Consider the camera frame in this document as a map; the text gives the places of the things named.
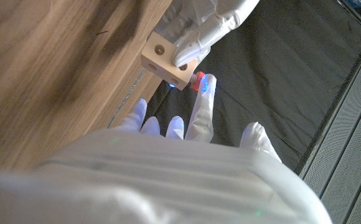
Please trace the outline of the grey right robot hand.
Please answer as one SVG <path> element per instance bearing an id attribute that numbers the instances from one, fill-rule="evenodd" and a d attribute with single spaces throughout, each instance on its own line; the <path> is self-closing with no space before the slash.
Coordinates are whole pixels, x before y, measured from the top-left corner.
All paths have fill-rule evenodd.
<path id="1" fill-rule="evenodd" d="M 165 136 L 139 100 L 123 122 L 87 134 L 28 172 L 0 172 L 0 223 L 330 223 L 260 123 L 240 145 L 212 143 L 216 78 Z"/>

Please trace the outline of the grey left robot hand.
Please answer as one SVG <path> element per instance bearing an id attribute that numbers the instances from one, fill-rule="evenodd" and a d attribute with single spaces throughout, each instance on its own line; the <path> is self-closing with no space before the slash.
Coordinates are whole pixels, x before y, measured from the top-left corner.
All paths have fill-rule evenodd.
<path id="1" fill-rule="evenodd" d="M 259 0 L 173 0 L 153 29 L 176 46 L 172 62 L 200 63 L 211 46 L 240 27 Z"/>

